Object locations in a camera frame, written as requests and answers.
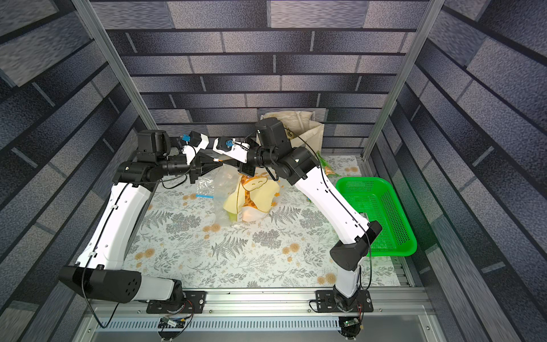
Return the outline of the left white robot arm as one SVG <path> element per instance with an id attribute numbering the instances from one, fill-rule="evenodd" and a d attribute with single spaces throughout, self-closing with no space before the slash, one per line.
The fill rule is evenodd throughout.
<path id="1" fill-rule="evenodd" d="M 166 176 L 189 177 L 194 182 L 204 174 L 202 165 L 214 163 L 203 152 L 208 145 L 209 138 L 195 131 L 180 138 L 171 138 L 166 131 L 139 132 L 135 159 L 118 167 L 88 246 L 73 266 L 61 269 L 60 281 L 87 301 L 182 306 L 186 298 L 178 281 L 127 271 L 123 264 L 130 238 L 157 184 Z"/>

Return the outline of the clear orange zip-top bag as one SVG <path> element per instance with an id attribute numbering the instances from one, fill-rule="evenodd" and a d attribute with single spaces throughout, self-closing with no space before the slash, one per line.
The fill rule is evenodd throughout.
<path id="1" fill-rule="evenodd" d="M 254 176 L 265 173 L 271 179 L 267 172 L 256 171 Z M 213 213 L 215 214 L 214 223 L 220 226 L 229 226 L 235 223 L 253 223 L 253 222 L 235 222 L 229 218 L 229 214 L 223 209 L 223 204 L 228 196 L 234 192 L 239 176 L 243 175 L 232 166 L 223 165 L 220 168 L 209 172 L 207 175 L 215 175 L 215 198 L 212 199 Z"/>

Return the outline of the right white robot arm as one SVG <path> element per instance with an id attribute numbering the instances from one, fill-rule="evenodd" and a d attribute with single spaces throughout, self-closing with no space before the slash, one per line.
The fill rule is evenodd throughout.
<path id="1" fill-rule="evenodd" d="M 255 130 L 260 144 L 248 149 L 246 164 L 273 170 L 277 178 L 306 195 L 338 235 L 338 242 L 330 250 L 338 267 L 333 296 L 340 310 L 351 311 L 365 290 L 360 263 L 371 255 L 372 243 L 383 229 L 381 224 L 369 221 L 348 203 L 328 179 L 314 151 L 306 145 L 293 147 L 281 121 L 263 119 L 255 124 Z"/>

